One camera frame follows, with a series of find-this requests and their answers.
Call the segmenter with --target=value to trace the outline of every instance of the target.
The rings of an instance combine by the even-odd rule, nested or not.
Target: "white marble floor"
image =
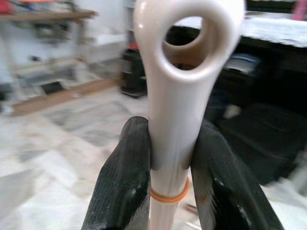
[[[80,229],[98,173],[124,123],[146,114],[146,97],[132,99],[112,88],[40,113],[0,116],[0,229]],[[292,208],[291,220],[307,229],[307,201],[293,195],[289,182],[264,190],[279,216]],[[291,204],[284,198],[288,194]],[[182,208],[185,203],[195,203],[193,189],[179,204],[174,229],[194,229],[186,222],[198,225]]]

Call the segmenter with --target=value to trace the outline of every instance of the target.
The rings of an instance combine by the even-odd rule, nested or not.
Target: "white wall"
[[[98,12],[99,16],[86,20],[86,36],[95,37],[108,33],[107,28],[112,28],[119,33],[124,32],[123,0],[76,0],[81,9]],[[70,57],[75,49],[76,24],[72,23],[70,41],[58,46],[43,44],[35,37],[31,29],[21,29],[6,23],[4,25],[7,43],[11,51],[13,61],[17,65],[31,64],[30,56],[37,56],[44,60],[52,58]]]

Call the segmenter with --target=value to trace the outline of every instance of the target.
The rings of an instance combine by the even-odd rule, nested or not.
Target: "orange rubber band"
[[[154,190],[150,191],[150,195],[153,199],[161,202],[161,203],[166,203],[166,204],[173,204],[173,203],[178,203],[180,200],[182,200],[188,193],[189,191],[189,184],[190,184],[190,180],[187,178],[187,182],[186,185],[183,189],[183,191],[175,197],[165,197],[165,196],[161,196],[159,194],[157,194]]]

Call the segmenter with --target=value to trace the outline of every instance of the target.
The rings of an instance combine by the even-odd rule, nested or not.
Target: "white pipe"
[[[184,46],[164,41],[168,29],[189,16],[204,18],[200,35]],[[244,0],[137,0],[134,31],[145,67],[152,190],[164,197],[184,189],[191,152],[213,84],[235,48]],[[171,63],[197,66],[180,70]],[[152,200],[151,230],[169,230],[177,204]]]

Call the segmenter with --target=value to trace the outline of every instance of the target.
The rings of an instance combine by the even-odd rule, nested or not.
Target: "wooden plank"
[[[76,100],[77,94],[88,95],[94,92],[105,90],[112,86],[118,85],[120,82],[119,78],[106,79],[106,80],[95,80],[80,86],[76,86],[69,90],[53,93],[48,96],[41,96],[30,101],[15,104],[13,106],[13,115],[21,116],[38,112],[40,110],[64,103],[72,100]]]
[[[0,15],[0,22],[78,19],[78,18],[89,18],[95,15],[97,15],[95,11],[88,11],[88,10],[80,10],[77,12],[24,12],[24,13]]]

